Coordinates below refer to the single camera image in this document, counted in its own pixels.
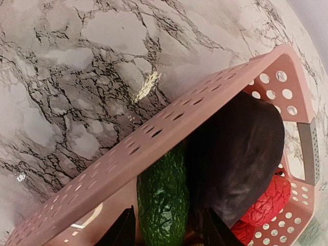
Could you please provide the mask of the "green toy cucumber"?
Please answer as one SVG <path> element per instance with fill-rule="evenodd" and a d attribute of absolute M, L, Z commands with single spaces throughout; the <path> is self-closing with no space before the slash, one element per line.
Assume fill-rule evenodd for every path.
<path fill-rule="evenodd" d="M 137 177 L 139 229 L 145 245 L 182 245 L 189 213 L 184 148 L 177 144 Z"/>

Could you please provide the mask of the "pink perforated plastic basket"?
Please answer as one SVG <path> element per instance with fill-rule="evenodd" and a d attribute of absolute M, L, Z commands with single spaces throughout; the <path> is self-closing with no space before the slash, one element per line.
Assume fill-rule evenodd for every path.
<path fill-rule="evenodd" d="M 304 179 L 281 172 L 292 198 L 256 229 L 251 245 L 293 245 L 314 215 L 320 176 L 315 113 L 294 48 L 280 45 L 248 63 L 204 79 L 90 165 L 10 234 L 7 245 L 93 245 L 125 208 L 137 205 L 136 177 L 186 138 L 238 92 L 271 102 L 284 121 L 295 122 L 304 158 Z"/>

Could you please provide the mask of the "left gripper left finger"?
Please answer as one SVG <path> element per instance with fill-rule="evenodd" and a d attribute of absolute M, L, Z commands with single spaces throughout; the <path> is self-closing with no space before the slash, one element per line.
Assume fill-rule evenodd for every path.
<path fill-rule="evenodd" d="M 134 207 L 126 208 L 95 246 L 135 246 Z"/>

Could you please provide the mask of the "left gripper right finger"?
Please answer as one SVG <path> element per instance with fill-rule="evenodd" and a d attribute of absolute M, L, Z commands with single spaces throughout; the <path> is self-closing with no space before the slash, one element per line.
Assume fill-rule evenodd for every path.
<path fill-rule="evenodd" d="M 240 241 L 212 208 L 206 209 L 203 214 L 203 240 L 204 245 L 240 245 Z"/>

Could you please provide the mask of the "purple toy eggplant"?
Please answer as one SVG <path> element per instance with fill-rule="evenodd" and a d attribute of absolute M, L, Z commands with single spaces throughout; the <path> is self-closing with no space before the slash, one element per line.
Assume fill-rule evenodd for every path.
<path fill-rule="evenodd" d="M 189 136 L 190 221 L 202 234 L 211 208 L 232 227 L 266 191 L 281 162 L 285 129 L 276 107 L 239 92 Z"/>

